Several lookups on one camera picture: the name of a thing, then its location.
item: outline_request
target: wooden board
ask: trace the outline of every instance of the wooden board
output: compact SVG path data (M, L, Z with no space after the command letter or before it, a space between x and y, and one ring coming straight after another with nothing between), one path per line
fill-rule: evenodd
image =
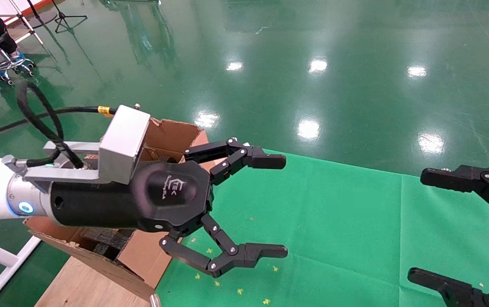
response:
M35 307L150 307L86 264L70 257Z

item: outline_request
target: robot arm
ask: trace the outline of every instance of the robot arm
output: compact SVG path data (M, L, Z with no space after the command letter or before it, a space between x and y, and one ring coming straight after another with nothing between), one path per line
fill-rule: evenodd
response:
M253 268L261 257L287 256L283 245L235 244L209 214L213 185L245 166L282 169L285 156L230 139L188 148L185 163L139 161L148 124L148 114L120 106L100 143L66 142L73 153L98 154L84 159L83 169L74 169L67 155L34 167L13 156L0 159L0 219L48 216L66 226L168 232L159 242L163 250L213 277ZM58 147L48 142L44 149ZM223 157L210 173L199 165ZM223 250L213 260L178 244L201 227Z

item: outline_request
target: yellow cable tag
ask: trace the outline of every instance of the yellow cable tag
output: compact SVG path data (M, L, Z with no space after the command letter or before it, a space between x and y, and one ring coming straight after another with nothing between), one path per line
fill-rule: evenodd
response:
M98 107L98 113L104 114L105 117L113 117L113 115L110 114L110 107L103 107L102 105L100 105Z

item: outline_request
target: tripod stand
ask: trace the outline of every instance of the tripod stand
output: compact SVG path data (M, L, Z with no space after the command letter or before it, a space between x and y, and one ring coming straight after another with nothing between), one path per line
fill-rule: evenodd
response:
M59 6L57 6L57 3L55 2L55 0L51 0L51 2L53 2L53 5L55 6L55 9L58 12L58 17L55 19L55 22L57 23L57 27L55 28L55 33L59 33L59 27L61 27L61 26L66 28L65 31L68 31L69 29L72 29L73 27L79 26L79 24L81 24L83 21L86 21L87 15L71 15L71 16L65 15L63 12L61 12L61 10L59 9ZM77 25L70 27L68 22L67 22L67 18L75 18L75 17L79 17L79 18L83 18L83 19L81 21L79 21L79 23L77 23Z

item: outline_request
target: stool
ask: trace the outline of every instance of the stool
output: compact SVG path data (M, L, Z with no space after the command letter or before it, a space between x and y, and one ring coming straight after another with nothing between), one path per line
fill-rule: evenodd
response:
M7 31L0 36L0 43L11 39ZM34 76L32 68L36 67L36 64L28 60L27 58L14 58L11 60L7 52L0 48L0 54L5 58L5 61L0 63L0 81L5 81L9 85L14 85L14 82L9 78L7 74L8 70L14 70L15 72L24 72L27 76Z

